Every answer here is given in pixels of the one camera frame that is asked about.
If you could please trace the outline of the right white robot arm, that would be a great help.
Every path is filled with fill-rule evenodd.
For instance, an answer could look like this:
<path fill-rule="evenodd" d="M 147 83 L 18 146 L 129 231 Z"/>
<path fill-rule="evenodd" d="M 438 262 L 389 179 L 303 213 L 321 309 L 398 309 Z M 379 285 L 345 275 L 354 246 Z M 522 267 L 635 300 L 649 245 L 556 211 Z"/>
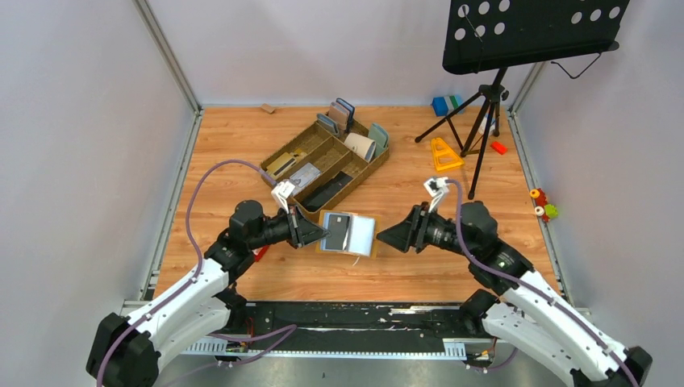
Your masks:
<path fill-rule="evenodd" d="M 416 205 L 377 238 L 399 250 L 428 246 L 465 256 L 482 285 L 461 306 L 465 333 L 485 333 L 512 344 L 568 386 L 642 386 L 653 358 L 626 347 L 591 324 L 520 252 L 498 237 L 498 224 L 480 201 L 467 202 L 456 219 Z"/>

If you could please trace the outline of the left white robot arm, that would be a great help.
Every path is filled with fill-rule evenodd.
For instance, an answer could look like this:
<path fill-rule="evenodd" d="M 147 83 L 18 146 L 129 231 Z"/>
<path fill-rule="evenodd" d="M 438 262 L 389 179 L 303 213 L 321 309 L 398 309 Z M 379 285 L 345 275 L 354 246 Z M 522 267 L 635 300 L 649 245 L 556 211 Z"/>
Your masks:
<path fill-rule="evenodd" d="M 152 386 L 163 368 L 205 335 L 241 331 L 245 299 L 231 289 L 255 250 L 280 242 L 303 248 L 329 236 L 296 205 L 269 217 L 254 200 L 240 202 L 228 226 L 178 282 L 130 314 L 98 324 L 86 371 L 98 386 Z"/>

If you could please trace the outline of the yellow leather card holder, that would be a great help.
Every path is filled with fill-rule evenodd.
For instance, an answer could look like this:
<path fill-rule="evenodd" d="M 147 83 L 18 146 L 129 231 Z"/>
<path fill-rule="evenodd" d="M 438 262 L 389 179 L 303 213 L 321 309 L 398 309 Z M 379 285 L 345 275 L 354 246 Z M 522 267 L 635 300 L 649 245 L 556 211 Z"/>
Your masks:
<path fill-rule="evenodd" d="M 353 212 L 322 210 L 319 225 L 328 236 L 317 242 L 320 253 L 339 253 L 360 258 L 375 259 L 379 241 L 379 217 Z"/>

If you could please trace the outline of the black card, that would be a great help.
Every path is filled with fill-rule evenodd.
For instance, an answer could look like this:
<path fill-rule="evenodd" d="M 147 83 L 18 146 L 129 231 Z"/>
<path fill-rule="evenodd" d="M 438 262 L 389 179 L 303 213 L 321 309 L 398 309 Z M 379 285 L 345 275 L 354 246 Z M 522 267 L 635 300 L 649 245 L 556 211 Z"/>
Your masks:
<path fill-rule="evenodd" d="M 331 234 L 325 239 L 324 248 L 331 251 L 344 251 L 351 225 L 348 214 L 327 214 L 327 229 Z"/>

